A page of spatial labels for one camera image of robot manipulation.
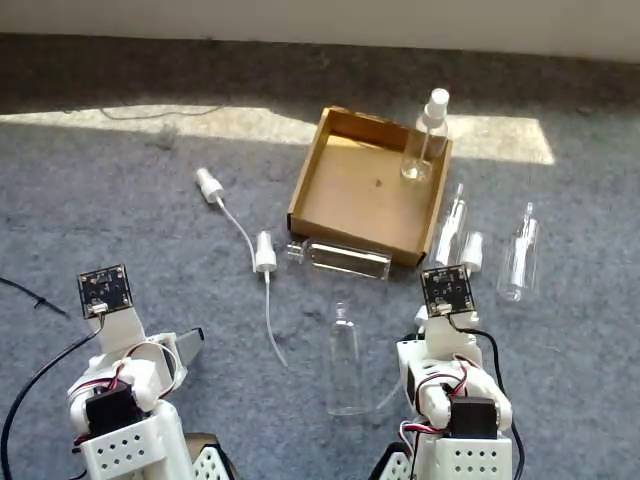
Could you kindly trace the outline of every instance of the carpet fiber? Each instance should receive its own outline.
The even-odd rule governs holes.
[[[360,419],[326,414],[321,358],[344,285],[280,256],[272,319],[285,370],[265,334],[264,285],[250,273],[246,246],[203,202],[192,172],[209,167],[250,234],[270,230],[282,253],[286,209],[322,107],[408,121],[427,90],[443,86],[456,141],[445,204],[464,182],[468,226],[485,234],[485,268],[472,286],[483,326],[501,346],[525,478],[635,476],[636,66],[13,36],[0,37],[0,59],[0,275],[73,313],[34,310],[0,286],[3,414],[32,371],[86,332],[75,275],[123,262],[148,334],[205,330],[205,350],[170,397],[186,431],[216,433],[247,480],[367,478],[409,411],[398,395]],[[174,110],[205,114],[122,120]],[[542,226],[541,295],[524,308],[500,302],[495,283],[527,201]],[[346,297],[375,403],[397,379],[393,342],[420,306],[417,272],[354,282]],[[93,344],[73,355],[27,398],[11,438],[14,478],[82,470],[70,453],[65,390],[95,353]]]

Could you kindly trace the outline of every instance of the white spray pump cap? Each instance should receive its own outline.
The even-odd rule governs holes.
[[[202,196],[208,203],[216,203],[218,198],[222,198],[224,189],[220,182],[209,173],[206,168],[199,168],[195,173],[196,183],[200,187]]]
[[[460,263],[467,267],[467,274],[482,268],[482,234],[469,232],[460,255]]]
[[[448,105],[449,92],[444,88],[435,88],[431,91],[429,103],[424,106],[419,122],[429,129],[438,128],[444,123]]]
[[[273,250],[269,232],[265,230],[260,232],[256,243],[258,244],[256,249],[256,271],[275,272],[278,264],[276,263],[276,252]]]

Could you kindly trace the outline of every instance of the clear plastic bottle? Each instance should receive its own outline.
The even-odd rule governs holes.
[[[537,295],[536,263],[539,225],[532,217],[533,204],[528,203],[522,222],[505,247],[498,278],[498,293],[512,302]]]
[[[401,175],[417,182],[431,180],[431,160],[442,155],[449,135],[447,105],[449,92],[436,88],[431,92],[429,103],[419,113],[415,126],[409,130],[402,154]]]
[[[366,411],[360,338],[345,302],[336,304],[335,320],[329,327],[328,362],[327,412],[357,415]]]
[[[305,260],[314,267],[361,277],[386,280],[391,268],[391,256],[320,240],[290,242],[287,256],[299,263]]]
[[[430,262],[438,267],[454,264],[462,248],[462,233],[467,218],[467,202],[463,193],[464,185],[460,183],[451,208],[438,230],[436,244],[431,247]]]

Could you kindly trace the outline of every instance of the cardboard box tray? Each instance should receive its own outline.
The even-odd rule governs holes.
[[[289,206],[289,230],[418,265],[436,228],[452,142],[432,159],[431,181],[416,185],[400,175],[408,133],[389,120],[326,108]]]

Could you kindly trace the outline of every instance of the white wall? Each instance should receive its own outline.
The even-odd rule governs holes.
[[[640,0],[0,0],[0,31],[640,61]]]

